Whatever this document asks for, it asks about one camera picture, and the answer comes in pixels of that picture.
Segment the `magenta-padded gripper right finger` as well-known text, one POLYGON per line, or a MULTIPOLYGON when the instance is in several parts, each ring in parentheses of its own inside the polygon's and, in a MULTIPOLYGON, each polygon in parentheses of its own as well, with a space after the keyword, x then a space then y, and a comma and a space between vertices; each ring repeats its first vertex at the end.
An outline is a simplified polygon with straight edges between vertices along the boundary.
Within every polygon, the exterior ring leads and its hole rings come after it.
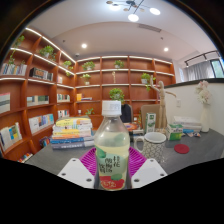
POLYGON ((146 159, 138 150, 129 148, 129 187, 131 189, 146 186, 167 175, 160 164, 153 158, 146 159))

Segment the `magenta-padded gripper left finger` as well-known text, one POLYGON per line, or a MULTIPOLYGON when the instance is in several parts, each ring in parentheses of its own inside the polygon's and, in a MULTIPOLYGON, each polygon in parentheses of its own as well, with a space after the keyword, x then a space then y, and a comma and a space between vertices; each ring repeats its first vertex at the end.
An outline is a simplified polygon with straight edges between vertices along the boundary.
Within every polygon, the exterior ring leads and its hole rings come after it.
POLYGON ((78 186, 94 189, 98 186, 96 149, 92 148, 80 158, 71 158, 58 176, 78 186))

